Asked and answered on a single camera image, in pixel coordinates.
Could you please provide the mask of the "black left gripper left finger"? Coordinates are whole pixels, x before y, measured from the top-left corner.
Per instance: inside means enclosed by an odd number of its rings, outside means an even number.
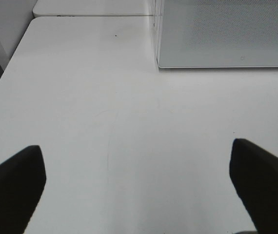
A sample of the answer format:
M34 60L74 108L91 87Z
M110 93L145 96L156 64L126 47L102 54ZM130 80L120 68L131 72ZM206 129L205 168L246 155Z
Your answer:
M0 234L22 234L46 184L41 149L31 145L0 164Z

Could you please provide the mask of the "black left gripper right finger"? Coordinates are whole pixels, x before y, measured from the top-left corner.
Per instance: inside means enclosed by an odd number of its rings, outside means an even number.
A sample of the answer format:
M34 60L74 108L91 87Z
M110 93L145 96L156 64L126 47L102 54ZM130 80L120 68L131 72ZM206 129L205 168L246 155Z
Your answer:
M257 232L278 234L278 157L236 138L229 176Z

